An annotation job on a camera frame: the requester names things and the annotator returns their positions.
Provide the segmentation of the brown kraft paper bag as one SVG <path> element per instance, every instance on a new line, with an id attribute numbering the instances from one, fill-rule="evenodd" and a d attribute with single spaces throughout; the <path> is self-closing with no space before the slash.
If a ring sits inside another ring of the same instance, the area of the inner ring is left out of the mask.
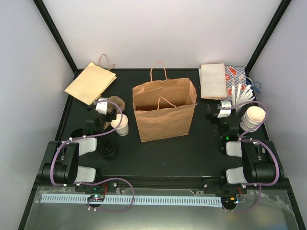
<path id="1" fill-rule="evenodd" d="M 189 134 L 197 105 L 196 89 L 188 78 L 153 80 L 132 89 L 132 104 L 141 142 Z"/>

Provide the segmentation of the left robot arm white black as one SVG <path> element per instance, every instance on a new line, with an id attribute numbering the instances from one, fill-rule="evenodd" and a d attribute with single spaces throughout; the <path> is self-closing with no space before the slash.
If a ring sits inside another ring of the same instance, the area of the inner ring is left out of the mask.
<path id="1" fill-rule="evenodd" d="M 116 109 L 101 114 L 88 111 L 85 128 L 72 132 L 68 141 L 50 141 L 38 172 L 39 180 L 54 186 L 86 183 L 92 191 L 103 186 L 103 179 L 96 175 L 96 169 L 79 166 L 79 157 L 99 150 L 103 157 L 112 160 L 118 154 L 114 142 L 103 138 L 106 124 L 117 118 Z"/>

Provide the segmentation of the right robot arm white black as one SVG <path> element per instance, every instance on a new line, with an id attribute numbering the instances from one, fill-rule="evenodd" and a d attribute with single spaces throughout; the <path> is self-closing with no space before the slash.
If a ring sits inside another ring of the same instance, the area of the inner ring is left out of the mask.
<path id="1" fill-rule="evenodd" d="M 206 120 L 217 125 L 220 151 L 241 160 L 239 166 L 223 169 L 219 175 L 218 187 L 225 194 L 231 193 L 236 186 L 272 186 L 284 179 L 274 143 L 248 137 L 267 118 L 265 105 L 256 101 L 252 103 L 243 115 L 240 115 L 240 109 L 247 103 L 232 105 L 229 101 L 222 101 L 215 107 L 207 107 Z"/>

